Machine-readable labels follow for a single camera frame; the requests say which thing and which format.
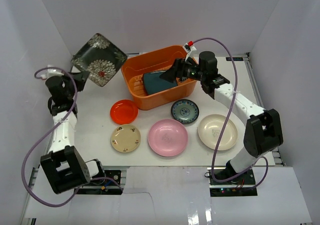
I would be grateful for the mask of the teal square plate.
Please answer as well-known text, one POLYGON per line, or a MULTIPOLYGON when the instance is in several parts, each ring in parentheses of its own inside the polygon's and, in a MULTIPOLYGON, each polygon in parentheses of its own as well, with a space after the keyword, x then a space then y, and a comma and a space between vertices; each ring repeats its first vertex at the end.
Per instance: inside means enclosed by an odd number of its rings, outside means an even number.
POLYGON ((176 81, 174 83, 170 83, 168 81, 161 79, 160 75, 163 74, 164 72, 165 70, 158 70, 158 71, 145 73, 142 76, 144 89, 148 96, 178 86, 178 83, 176 81))

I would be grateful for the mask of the black floral square plate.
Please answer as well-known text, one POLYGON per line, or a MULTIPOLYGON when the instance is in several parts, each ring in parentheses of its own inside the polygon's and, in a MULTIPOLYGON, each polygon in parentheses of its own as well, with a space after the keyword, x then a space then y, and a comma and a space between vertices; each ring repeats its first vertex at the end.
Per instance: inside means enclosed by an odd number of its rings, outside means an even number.
POLYGON ((94 34, 72 57, 70 63, 88 78, 104 87, 121 69, 128 56, 100 33, 94 34))

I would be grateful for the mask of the cream white round plate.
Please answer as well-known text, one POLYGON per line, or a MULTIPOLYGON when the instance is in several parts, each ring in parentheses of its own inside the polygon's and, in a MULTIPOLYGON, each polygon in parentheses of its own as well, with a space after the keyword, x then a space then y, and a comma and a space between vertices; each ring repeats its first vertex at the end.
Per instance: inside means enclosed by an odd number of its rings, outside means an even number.
MULTIPOLYGON (((202 143, 208 148, 216 148, 218 138, 226 117, 220 114, 211 114, 204 117, 198 125, 198 136, 202 143)), ((229 119, 223 132, 218 151, 226 151, 236 145, 238 139, 238 130, 235 124, 229 119)))

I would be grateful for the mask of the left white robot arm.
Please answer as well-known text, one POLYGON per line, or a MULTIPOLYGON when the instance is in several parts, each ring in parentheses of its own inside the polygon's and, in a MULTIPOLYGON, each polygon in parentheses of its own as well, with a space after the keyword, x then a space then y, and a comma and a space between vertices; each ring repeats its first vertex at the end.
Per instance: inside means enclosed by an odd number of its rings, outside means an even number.
POLYGON ((40 165, 55 194, 84 186, 90 181, 99 185, 105 181, 106 172, 98 159, 84 161, 75 147, 75 127, 78 109, 75 97, 84 89, 88 71, 65 74, 49 69, 39 78, 45 81, 51 96, 48 108, 56 127, 52 143, 40 165))

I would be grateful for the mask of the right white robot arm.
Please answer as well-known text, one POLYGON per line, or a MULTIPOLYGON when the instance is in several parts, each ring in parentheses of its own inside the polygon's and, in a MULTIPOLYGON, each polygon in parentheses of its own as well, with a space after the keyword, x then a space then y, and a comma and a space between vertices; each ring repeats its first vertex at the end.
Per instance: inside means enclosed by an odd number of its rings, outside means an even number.
POLYGON ((212 173, 214 181, 238 184, 258 159, 283 144, 280 114, 254 104, 237 92, 236 85, 219 73, 213 52, 201 52, 198 62, 177 58, 160 78, 170 83, 182 78, 199 81, 207 95, 227 107, 228 113, 235 114, 245 125, 243 148, 226 163, 223 171, 212 173))

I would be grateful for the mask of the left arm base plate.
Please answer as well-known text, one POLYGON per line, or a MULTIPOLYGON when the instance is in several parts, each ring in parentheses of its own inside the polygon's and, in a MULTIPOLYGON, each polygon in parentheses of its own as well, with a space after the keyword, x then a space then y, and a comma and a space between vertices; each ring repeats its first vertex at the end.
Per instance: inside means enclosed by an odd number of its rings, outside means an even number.
POLYGON ((122 183, 122 171, 107 169, 95 175, 88 184, 82 186, 77 195, 121 195, 124 184, 122 183))

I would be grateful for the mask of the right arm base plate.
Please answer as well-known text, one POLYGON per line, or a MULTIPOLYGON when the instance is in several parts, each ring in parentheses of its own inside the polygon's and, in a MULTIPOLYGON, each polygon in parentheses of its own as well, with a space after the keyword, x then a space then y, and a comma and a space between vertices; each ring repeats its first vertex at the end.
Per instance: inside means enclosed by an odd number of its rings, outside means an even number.
POLYGON ((252 170, 249 170, 239 177, 227 182, 214 181, 210 168, 204 174, 204 177, 209 181, 209 191, 212 198, 256 197, 258 195, 256 188, 250 189, 256 185, 255 176, 252 170))

